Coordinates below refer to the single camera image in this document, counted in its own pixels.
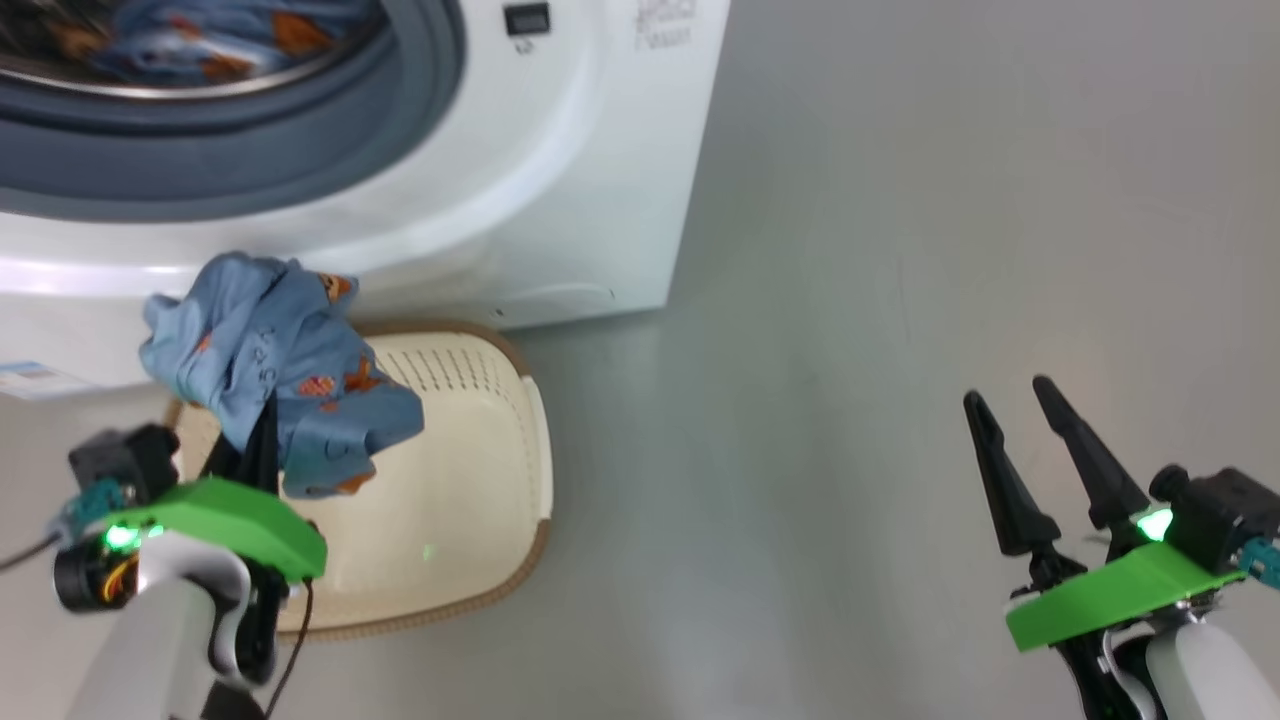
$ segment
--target concrete floor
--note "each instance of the concrete floor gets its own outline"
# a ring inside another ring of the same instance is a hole
[[[1179,460],[1276,484],[1277,23],[1265,0],[737,0],[671,307],[517,338],[556,451],[541,566],[481,614],[308,646],[279,717],[1079,717],[1002,628],[1024,568],[960,398],[986,392],[1073,537],[1037,372],[1142,482]],[[0,400],[0,547],[67,492],[67,447],[160,401]],[[32,719],[104,633],[45,573],[3,579],[0,694]],[[1221,614],[1271,676],[1277,601]]]

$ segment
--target green 3d-printed part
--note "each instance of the green 3d-printed part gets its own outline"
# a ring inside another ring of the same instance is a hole
[[[1213,577],[1171,546],[1153,542],[1015,607],[1005,623],[1018,650],[1027,652],[1243,579],[1244,573]]]
[[[329,548],[279,497],[221,478],[178,486],[146,507],[106,518],[113,525],[163,525],[274,568],[285,582],[324,575]]]

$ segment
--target label sticker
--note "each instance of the label sticker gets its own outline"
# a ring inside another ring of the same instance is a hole
[[[40,363],[0,364],[0,392],[23,400],[49,400],[84,392],[92,387],[92,383]]]
[[[698,0],[637,0],[636,50],[666,50],[694,41]]]

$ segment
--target laundry basket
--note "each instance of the laundry basket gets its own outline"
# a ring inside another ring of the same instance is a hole
[[[308,639],[411,628],[502,600],[547,544],[552,460],[538,386],[495,333],[461,323],[366,332],[378,365],[422,398],[425,428],[374,457],[378,475],[352,497],[293,500],[329,544],[315,583]],[[174,404],[169,424],[195,477],[220,428]],[[285,639],[302,605],[280,615]]]

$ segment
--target white washing machine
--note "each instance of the white washing machine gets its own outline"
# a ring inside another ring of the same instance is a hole
[[[358,274],[364,319],[663,305],[728,0],[383,8],[239,88],[0,67],[0,389],[143,380],[142,300],[233,249]]]

